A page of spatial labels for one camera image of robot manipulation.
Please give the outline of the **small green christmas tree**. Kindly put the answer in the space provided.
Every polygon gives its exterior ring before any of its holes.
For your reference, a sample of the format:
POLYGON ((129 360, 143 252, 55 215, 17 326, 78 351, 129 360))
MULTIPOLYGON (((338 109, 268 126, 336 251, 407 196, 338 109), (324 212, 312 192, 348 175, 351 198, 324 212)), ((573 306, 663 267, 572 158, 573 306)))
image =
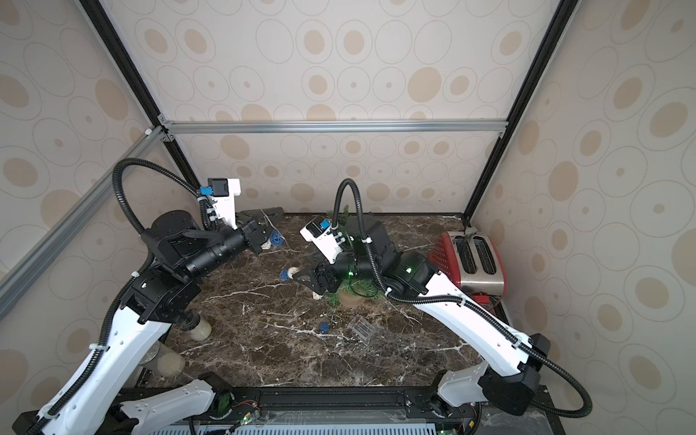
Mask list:
POLYGON ((373 301, 381 296, 371 280, 362 280, 355 277, 346 277, 341 280, 336 292, 326 292, 324 299, 329 306, 342 306, 355 309, 363 306, 367 301, 373 301))

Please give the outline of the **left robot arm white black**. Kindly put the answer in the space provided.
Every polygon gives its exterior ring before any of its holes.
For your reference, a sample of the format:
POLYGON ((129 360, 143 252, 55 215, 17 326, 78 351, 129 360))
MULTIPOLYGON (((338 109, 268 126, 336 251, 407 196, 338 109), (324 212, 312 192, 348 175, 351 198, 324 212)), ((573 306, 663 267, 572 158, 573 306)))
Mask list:
POLYGON ((238 179, 210 179, 208 186, 195 188, 145 159, 117 162, 112 188, 125 217, 148 248, 148 256, 114 297, 98 340, 78 371, 40 410, 16 419, 17 434, 97 433, 145 353, 188 317, 187 307, 199 294, 201 280, 246 250, 261 253, 284 214, 280 207, 237 212, 238 179), (123 188, 123 174, 131 166, 159 172, 185 188, 197 199, 201 219, 186 210, 173 210, 145 228, 123 188))

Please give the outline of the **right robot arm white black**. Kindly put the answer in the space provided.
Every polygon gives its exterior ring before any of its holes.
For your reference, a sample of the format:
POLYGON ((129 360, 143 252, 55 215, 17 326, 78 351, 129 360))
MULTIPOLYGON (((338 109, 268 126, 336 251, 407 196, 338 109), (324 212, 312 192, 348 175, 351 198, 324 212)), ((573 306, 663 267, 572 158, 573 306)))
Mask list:
POLYGON ((548 358, 550 342, 545 336, 529 336, 508 326, 459 290, 427 257, 413 250, 398 251, 382 222, 364 213, 353 179, 339 184, 331 219, 318 217, 301 234, 323 257, 290 273, 292 280, 321 297, 337 292, 345 281, 367 280, 387 299, 415 306, 447 326, 482 357, 481 364, 442 375, 431 398, 434 408, 488 402, 515 416, 530 406, 569 419, 592 413, 587 389, 548 358), (579 408, 558 409, 536 399, 542 368, 578 393, 579 408))

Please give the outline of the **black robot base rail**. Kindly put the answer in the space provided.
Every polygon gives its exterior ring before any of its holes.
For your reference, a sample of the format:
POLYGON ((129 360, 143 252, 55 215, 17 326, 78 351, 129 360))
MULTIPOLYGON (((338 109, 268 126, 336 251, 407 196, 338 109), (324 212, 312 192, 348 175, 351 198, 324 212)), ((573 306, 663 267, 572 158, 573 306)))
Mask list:
POLYGON ((118 394, 101 434, 562 434, 558 417, 487 402, 446 408, 428 387, 226 388, 206 411, 189 388, 118 394))

